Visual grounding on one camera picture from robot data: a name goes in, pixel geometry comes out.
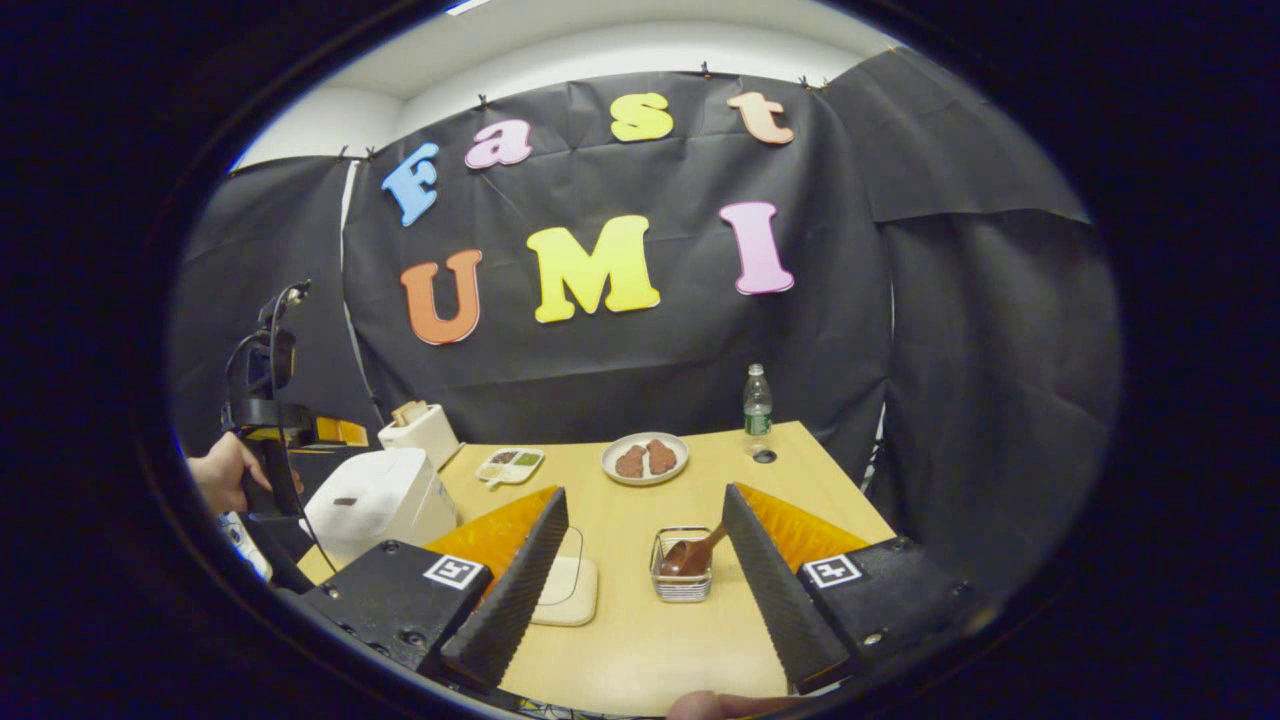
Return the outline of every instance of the white coaster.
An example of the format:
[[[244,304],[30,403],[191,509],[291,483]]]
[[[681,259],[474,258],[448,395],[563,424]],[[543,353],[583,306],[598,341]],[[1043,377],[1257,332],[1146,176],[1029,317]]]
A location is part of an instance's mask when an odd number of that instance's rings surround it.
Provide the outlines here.
[[[585,557],[557,557],[547,574],[531,623],[576,626],[591,621],[595,618],[596,575],[595,562]]]

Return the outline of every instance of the spoon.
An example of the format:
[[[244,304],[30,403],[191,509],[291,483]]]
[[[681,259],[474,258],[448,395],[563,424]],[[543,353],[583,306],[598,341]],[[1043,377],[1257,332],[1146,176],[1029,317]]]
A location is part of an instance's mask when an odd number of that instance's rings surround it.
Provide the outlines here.
[[[724,524],[721,523],[712,534],[698,542],[680,541],[671,546],[658,568],[659,575],[689,578],[701,575],[712,564],[712,548],[724,537]]]

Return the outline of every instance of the foam letter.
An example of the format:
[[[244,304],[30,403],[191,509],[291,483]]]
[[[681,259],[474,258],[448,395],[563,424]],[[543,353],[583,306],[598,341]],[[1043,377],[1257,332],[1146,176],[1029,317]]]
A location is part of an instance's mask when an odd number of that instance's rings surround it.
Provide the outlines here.
[[[529,236],[527,245],[538,254],[543,304],[534,310],[539,323],[554,323],[573,316],[573,304],[564,299],[568,286],[588,314],[595,313],[609,279],[604,306],[614,313],[653,307],[662,299],[649,284],[644,261],[644,232],[649,220],[622,215],[604,223],[595,250],[588,255],[566,228],[550,228]]]
[[[413,265],[401,274],[401,284],[408,295],[408,324],[422,342],[458,342],[476,329],[480,322],[480,293],[476,290],[479,263],[479,250],[463,250],[445,260],[444,266],[453,270],[458,283],[458,314],[448,322],[435,314],[435,291],[431,287],[438,269],[435,263]]]
[[[737,238],[742,277],[735,286],[742,295],[782,292],[796,283],[778,260],[778,246],[769,227],[769,218],[777,213],[769,202],[736,202],[721,208],[721,218],[733,228]]]
[[[476,133],[477,145],[467,151],[462,161],[476,170],[494,163],[515,165],[534,151],[529,145],[529,129],[525,120],[494,123]]]
[[[434,142],[424,142],[383,181],[383,190],[392,191],[396,202],[399,202],[401,210],[404,211],[401,224],[406,228],[435,202],[435,191],[424,190],[424,186],[435,182],[435,165],[428,158],[435,158],[439,150]]]
[[[781,113],[782,104],[769,102],[759,92],[735,95],[728,99],[728,106],[737,108],[742,113],[746,132],[755,136],[755,140],[760,142],[786,145],[796,137],[796,133],[791,132],[791,128],[780,128],[773,123],[773,113]]]
[[[663,110],[667,99],[657,92],[623,95],[609,105],[609,114],[617,120],[609,129],[622,142],[655,140],[671,132],[676,120]]]

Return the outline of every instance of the table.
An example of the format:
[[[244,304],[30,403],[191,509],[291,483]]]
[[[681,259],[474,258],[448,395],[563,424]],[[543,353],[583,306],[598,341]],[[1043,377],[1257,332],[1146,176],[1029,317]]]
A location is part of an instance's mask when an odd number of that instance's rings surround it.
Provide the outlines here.
[[[714,689],[744,696],[787,694],[782,665],[742,575],[732,541],[716,546],[705,602],[658,600],[649,579],[654,533],[669,525],[719,523],[724,486],[744,482],[876,543],[895,537],[852,480],[799,421],[769,436],[778,454],[755,462],[742,430],[685,436],[689,464],[650,487],[613,482],[600,469],[609,443],[511,445],[547,456],[520,486],[486,489],[476,466],[504,446],[463,446],[440,479],[466,523],[530,492],[563,486],[570,525],[599,568],[595,618],[577,628],[529,626],[500,688],[589,712],[663,716],[680,696]],[[570,532],[566,546],[577,538]],[[315,548],[298,564],[316,583],[332,571]]]

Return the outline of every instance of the human hand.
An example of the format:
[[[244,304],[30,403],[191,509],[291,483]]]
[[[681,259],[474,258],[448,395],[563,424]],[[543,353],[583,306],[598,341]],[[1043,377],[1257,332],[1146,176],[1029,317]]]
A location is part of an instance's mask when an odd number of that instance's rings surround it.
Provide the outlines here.
[[[205,497],[205,503],[215,515],[248,510],[248,498],[241,487],[246,468],[255,483],[268,492],[271,491],[271,483],[266,479],[262,465],[234,433],[224,433],[204,457],[188,457],[187,468],[196,480],[196,487],[200,488],[200,495]],[[301,496],[302,480],[297,473],[293,473],[293,487]]]
[[[730,720],[764,715],[803,701],[803,697],[742,697],[698,691],[671,703],[667,720]]]

